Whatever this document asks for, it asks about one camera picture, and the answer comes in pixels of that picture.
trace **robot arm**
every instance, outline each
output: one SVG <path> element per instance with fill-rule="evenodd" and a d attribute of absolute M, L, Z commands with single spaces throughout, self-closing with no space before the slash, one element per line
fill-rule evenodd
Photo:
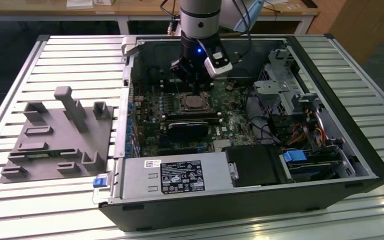
<path fill-rule="evenodd" d="M 194 94 L 198 94 L 202 85 L 232 70 L 232 63 L 217 34 L 220 14 L 224 15 L 224 27 L 230 26 L 229 28 L 237 30 L 249 25 L 242 22 L 244 16 L 236 8 L 229 7 L 234 4 L 233 1 L 224 0 L 221 5 L 221 0 L 180 0 L 181 53 L 170 65 L 170 71 L 193 88 Z M 256 5 L 254 3 L 261 3 L 257 4 L 260 11 L 262 1 L 253 0 L 252 5 Z M 234 24 L 230 21 L 232 16 L 236 16 L 236 19 L 238 16 L 240 19 Z"/>

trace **slotted metal surface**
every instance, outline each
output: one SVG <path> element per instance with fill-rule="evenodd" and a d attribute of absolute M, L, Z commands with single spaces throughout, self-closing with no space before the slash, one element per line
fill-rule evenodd
<path fill-rule="evenodd" d="M 336 42 L 321 36 L 297 39 L 384 160 L 384 94 L 350 64 Z M 120 42 L 120 36 L 53 36 L 37 47 L 38 57 L 30 59 L 1 119 L 0 171 L 25 122 L 21 111 L 26 102 L 40 100 L 46 108 L 61 108 L 52 90 L 69 84 L 82 106 L 105 101 L 116 107 L 124 67 Z M 301 78 L 312 91 L 302 74 Z M 384 186 L 313 212 L 124 233 L 92 203 L 92 180 L 82 177 L 0 184 L 0 239 L 384 239 Z"/>

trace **wooden desk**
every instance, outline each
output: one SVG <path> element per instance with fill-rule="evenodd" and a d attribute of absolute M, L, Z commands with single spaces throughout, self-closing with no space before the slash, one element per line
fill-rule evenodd
<path fill-rule="evenodd" d="M 160 10 L 162 0 L 120 0 L 117 15 L 118 28 L 121 34 L 129 34 L 128 21 L 168 21 L 170 18 Z M 165 9 L 170 11 L 173 0 L 165 4 Z M 294 34 L 305 34 L 313 17 L 318 14 L 317 8 L 308 8 L 301 0 L 289 0 L 288 3 L 276 4 L 276 21 L 298 22 Z M 176 2 L 174 14 L 178 14 L 180 6 Z M 274 21 L 274 12 L 270 9 L 261 9 L 257 21 Z"/>
<path fill-rule="evenodd" d="M 120 1 L 66 10 L 66 0 L 0 0 L 0 21 L 116 21 Z"/>
<path fill-rule="evenodd" d="M 0 21 L 117 21 L 120 33 L 129 34 L 128 21 L 168 21 L 160 11 L 162 0 L 116 0 L 112 6 L 94 5 L 92 9 L 66 10 L 66 0 L 0 0 Z M 173 1 L 165 8 L 172 9 Z M 178 14 L 178 1 L 174 13 Z M 274 5 L 276 21 L 298 22 L 294 33 L 305 34 L 316 8 L 306 8 L 301 0 Z M 262 8 L 257 21 L 273 21 L 274 12 Z"/>

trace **power supply label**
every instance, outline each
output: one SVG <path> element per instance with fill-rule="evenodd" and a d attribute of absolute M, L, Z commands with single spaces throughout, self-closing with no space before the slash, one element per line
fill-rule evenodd
<path fill-rule="evenodd" d="M 205 190 L 200 161 L 181 161 L 160 164 L 162 194 L 189 193 Z"/>

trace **wire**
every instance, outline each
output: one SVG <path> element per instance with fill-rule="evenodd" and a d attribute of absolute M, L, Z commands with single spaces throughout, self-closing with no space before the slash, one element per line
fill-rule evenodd
<path fill-rule="evenodd" d="M 174 18 L 174 15 L 173 15 L 173 10 L 174 10 L 174 9 L 176 9 L 176 0 L 173 0 L 173 4 L 172 4 L 172 12 L 170 12 L 173 18 Z"/>
<path fill-rule="evenodd" d="M 248 92 L 246 92 L 245 101 L 244 101 L 245 119 L 246 119 L 246 121 L 250 123 L 250 125 L 252 125 L 256 129 L 260 130 L 260 134 L 261 134 L 261 133 L 265 133 L 265 134 L 273 139 L 273 142 L 276 142 L 278 145 L 286 147 L 286 145 L 278 140 L 278 138 L 273 135 L 273 133 L 270 133 L 269 131 L 264 130 L 264 129 L 262 129 L 264 126 L 262 126 L 262 127 L 258 127 L 258 126 L 252 122 L 252 120 L 250 120 L 249 117 L 248 117 L 248 113 L 246 113 L 246 103 L 248 103 L 248 96 L 249 96 L 249 94 L 250 94 L 250 90 L 252 90 L 252 88 L 249 87 L 249 88 L 248 88 Z"/>
<path fill-rule="evenodd" d="M 298 126 L 301 126 L 300 123 L 296 124 L 296 125 L 293 126 L 293 128 L 292 128 L 292 138 L 293 138 L 293 136 L 294 136 L 294 134 L 296 134 L 296 129 L 297 129 Z"/>
<path fill-rule="evenodd" d="M 264 8 L 273 11 L 273 13 L 274 13 L 274 20 L 273 20 L 273 22 L 276 22 L 277 13 L 280 13 L 280 11 L 277 11 L 277 10 L 274 9 L 274 5 L 273 5 L 270 2 L 268 2 L 268 1 L 265 1 L 265 2 L 272 5 L 272 8 L 273 8 L 273 9 L 269 9 L 269 8 L 266 8 L 266 7 L 264 7 Z"/>
<path fill-rule="evenodd" d="M 316 129 L 316 130 L 318 131 L 318 133 L 320 133 L 320 144 L 324 145 L 324 140 L 322 140 L 324 134 L 322 134 L 322 131 L 321 131 L 321 129 L 320 129 L 318 127 L 316 127 L 314 129 Z"/>
<path fill-rule="evenodd" d="M 244 51 L 244 53 L 238 55 L 238 58 L 241 59 L 241 58 L 248 54 L 248 52 L 249 52 L 249 50 L 250 50 L 250 48 L 252 48 L 252 41 L 250 41 L 250 34 L 249 34 L 249 28 L 250 28 L 249 12 L 248 12 L 248 8 L 246 8 L 246 6 L 245 6 L 244 1 L 242 1 L 242 0 L 240 0 L 240 1 L 241 1 L 241 4 L 242 4 L 244 8 L 245 8 L 245 12 L 246 12 L 248 20 L 249 20 L 249 22 L 246 22 L 246 20 L 245 20 L 245 18 L 244 18 L 244 14 L 242 14 L 242 12 L 241 12 L 240 9 L 238 9 L 236 0 L 232 0 L 232 3 L 233 3 L 234 8 L 236 8 L 236 10 L 237 10 L 237 13 L 238 13 L 240 17 L 242 18 L 242 22 L 244 22 L 245 27 L 246 27 L 245 32 L 242 32 L 241 34 L 246 33 L 246 35 L 248 35 L 248 48 L 246 48 L 246 50 Z"/>
<path fill-rule="evenodd" d="M 164 0 L 164 1 L 162 1 L 162 3 L 160 4 L 158 8 L 160 8 L 160 10 L 161 10 L 168 16 L 170 16 L 172 18 L 174 18 L 174 16 L 173 16 L 173 11 L 172 11 L 172 13 L 170 13 L 170 12 L 168 12 L 168 10 L 164 8 L 164 5 L 165 5 L 166 1 L 168 1 L 168 0 Z"/>

